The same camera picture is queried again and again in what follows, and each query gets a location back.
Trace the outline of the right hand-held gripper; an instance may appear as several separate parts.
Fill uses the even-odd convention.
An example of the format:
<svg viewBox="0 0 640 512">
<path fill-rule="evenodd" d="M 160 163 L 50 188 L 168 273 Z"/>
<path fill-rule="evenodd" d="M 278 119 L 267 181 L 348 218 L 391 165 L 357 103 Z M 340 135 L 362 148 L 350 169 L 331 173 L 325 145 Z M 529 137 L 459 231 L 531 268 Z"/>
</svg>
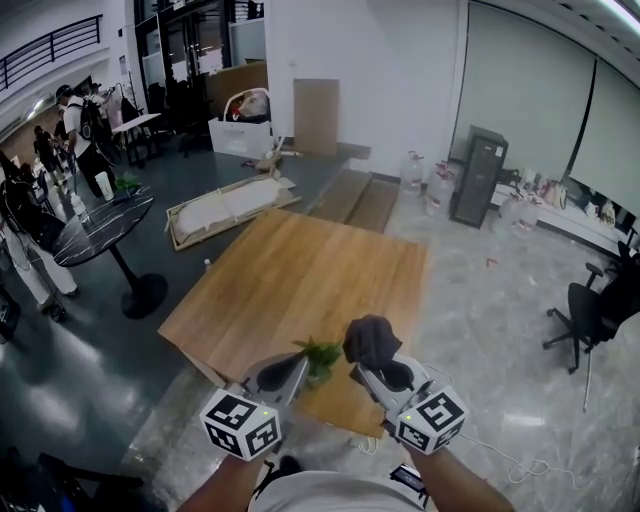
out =
<svg viewBox="0 0 640 512">
<path fill-rule="evenodd" d="M 393 361 L 403 391 L 429 388 L 433 378 L 416 359 L 396 354 Z M 458 435 L 468 416 L 467 407 L 451 385 L 437 385 L 434 391 L 418 393 L 401 406 L 401 392 L 382 370 L 356 363 L 352 378 L 384 409 L 392 436 L 425 455 L 436 452 Z"/>
</svg>

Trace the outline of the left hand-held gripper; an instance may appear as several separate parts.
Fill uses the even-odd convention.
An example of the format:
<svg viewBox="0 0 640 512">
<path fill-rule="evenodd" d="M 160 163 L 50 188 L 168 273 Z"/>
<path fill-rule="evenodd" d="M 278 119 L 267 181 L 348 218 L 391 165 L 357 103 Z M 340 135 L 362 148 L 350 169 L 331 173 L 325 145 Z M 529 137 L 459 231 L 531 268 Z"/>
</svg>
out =
<svg viewBox="0 0 640 512">
<path fill-rule="evenodd" d="M 239 386 L 218 389 L 201 411 L 209 441 L 226 454 L 254 460 L 283 440 L 284 415 L 300 395 L 309 370 L 302 352 L 254 364 Z"/>
</svg>

